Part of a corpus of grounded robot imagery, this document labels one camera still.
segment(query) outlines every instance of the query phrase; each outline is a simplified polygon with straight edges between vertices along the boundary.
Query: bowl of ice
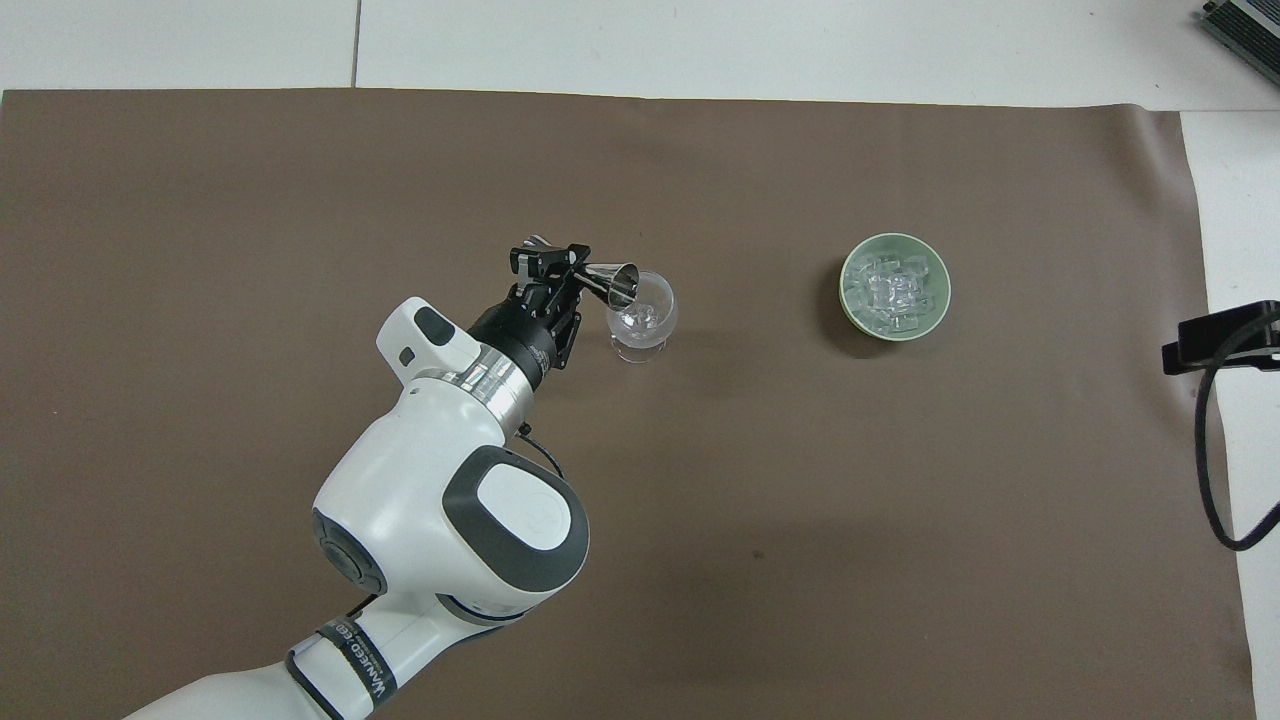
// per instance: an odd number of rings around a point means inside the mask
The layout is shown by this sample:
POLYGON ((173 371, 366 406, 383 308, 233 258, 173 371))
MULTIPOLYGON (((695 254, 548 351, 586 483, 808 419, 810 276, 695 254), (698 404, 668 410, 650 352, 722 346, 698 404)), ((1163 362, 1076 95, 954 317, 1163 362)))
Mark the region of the bowl of ice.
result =
POLYGON ((840 269, 840 305, 864 333, 902 342, 938 327, 951 305, 951 275, 923 240, 896 232, 858 243, 840 269))

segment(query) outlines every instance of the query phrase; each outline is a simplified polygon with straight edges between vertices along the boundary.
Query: black power cable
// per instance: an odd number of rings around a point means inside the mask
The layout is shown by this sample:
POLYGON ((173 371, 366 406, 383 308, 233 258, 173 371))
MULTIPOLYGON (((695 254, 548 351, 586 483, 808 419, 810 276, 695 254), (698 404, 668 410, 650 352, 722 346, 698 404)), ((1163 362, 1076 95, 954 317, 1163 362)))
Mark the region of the black power cable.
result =
POLYGON ((1262 538, 1267 537, 1267 533, 1280 524, 1280 502, 1272 505, 1262 520, 1240 539, 1228 536, 1226 530, 1222 529, 1222 519, 1213 505, 1213 491, 1208 484, 1208 450, 1204 442, 1204 415, 1208 411, 1208 393, 1213 388, 1213 375, 1217 375, 1217 372, 1222 369, 1226 359, 1244 343, 1245 338, 1276 320, 1280 320, 1280 310, 1254 318, 1226 336, 1222 345, 1217 346, 1217 352, 1213 354, 1208 365, 1204 366, 1199 392, 1196 395, 1196 474, 1199 478, 1201 501, 1204 502, 1204 515, 1208 516, 1208 524, 1213 528, 1213 536, 1222 546, 1235 552, 1249 550, 1258 544, 1262 538))
POLYGON ((561 479, 563 480, 564 479, 564 470, 561 470, 559 462, 556 461, 556 456, 552 455, 545 447, 543 447, 543 445, 540 442, 538 442, 536 439, 529 437, 529 433, 531 433, 531 432, 534 432, 534 428, 529 427, 529 423, 525 423, 525 424, 520 425, 518 430, 516 430, 516 437, 518 437, 520 439, 522 439, 522 441, 527 442, 529 445, 534 446, 538 450, 538 452, 541 452, 543 456, 547 457, 547 460, 550 461, 552 468, 556 468, 556 474, 559 475, 561 479))

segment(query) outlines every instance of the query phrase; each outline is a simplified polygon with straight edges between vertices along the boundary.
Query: green bowl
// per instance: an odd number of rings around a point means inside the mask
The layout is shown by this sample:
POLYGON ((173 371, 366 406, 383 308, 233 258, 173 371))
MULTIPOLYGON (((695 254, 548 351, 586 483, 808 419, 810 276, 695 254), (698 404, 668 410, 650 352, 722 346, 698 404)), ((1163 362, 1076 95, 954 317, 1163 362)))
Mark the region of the green bowl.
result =
POLYGON ((951 306, 951 275, 947 273, 947 266, 942 261, 942 258, 933 251, 923 240, 913 237, 899 232, 886 232, 868 237, 867 240, 858 243, 858 247, 845 258, 845 264, 840 268, 840 306, 845 309, 845 316, 849 322, 858 325, 858 329, 864 333, 878 337, 881 340, 887 340, 891 342, 905 342, 908 340, 915 340, 918 337, 924 337, 938 327, 942 318, 947 315, 947 307, 951 306), (852 310, 849 309, 849 301, 845 300, 845 291, 852 283, 851 272, 852 268, 859 265, 859 261, 868 255, 897 255, 901 259, 913 258, 922 255, 929 263, 929 274, 924 277, 924 290, 933 293, 933 309, 920 315, 920 327, 914 331, 904 333, 878 333, 854 316, 852 310))

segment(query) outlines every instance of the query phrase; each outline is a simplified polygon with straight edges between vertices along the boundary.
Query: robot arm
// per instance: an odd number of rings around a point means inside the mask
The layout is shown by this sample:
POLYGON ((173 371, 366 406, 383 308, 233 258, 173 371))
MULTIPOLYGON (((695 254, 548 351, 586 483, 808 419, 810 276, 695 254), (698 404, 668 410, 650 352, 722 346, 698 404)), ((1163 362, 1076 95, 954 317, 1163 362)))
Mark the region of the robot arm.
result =
POLYGON ((131 720, 366 717, 440 652, 577 575, 589 542, 577 495, 502 446, 567 363, 581 291, 612 307, 635 297, 635 265, 588 265, 589 252, 536 236, 513 249, 517 283, 470 331, 417 297, 392 313, 376 342, 403 391, 312 509, 325 556, 370 598, 283 662, 204 678, 131 720))

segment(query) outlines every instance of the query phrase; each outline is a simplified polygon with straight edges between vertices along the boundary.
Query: brown mat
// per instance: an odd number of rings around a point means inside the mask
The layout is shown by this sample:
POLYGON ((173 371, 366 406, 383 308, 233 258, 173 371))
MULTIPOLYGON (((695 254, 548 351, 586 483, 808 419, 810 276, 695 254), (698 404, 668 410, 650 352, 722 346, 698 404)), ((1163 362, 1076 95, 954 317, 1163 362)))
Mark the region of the brown mat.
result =
POLYGON ((310 502, 396 400, 374 333, 410 295, 468 324, 540 232, 681 325, 626 366, 584 302, 531 421, 588 566, 380 716, 1253 714, 1160 373, 1206 309, 1174 114, 8 92, 0 201, 9 712, 118 717, 360 600, 310 502), (883 231, 956 287, 902 346, 836 300, 883 231))

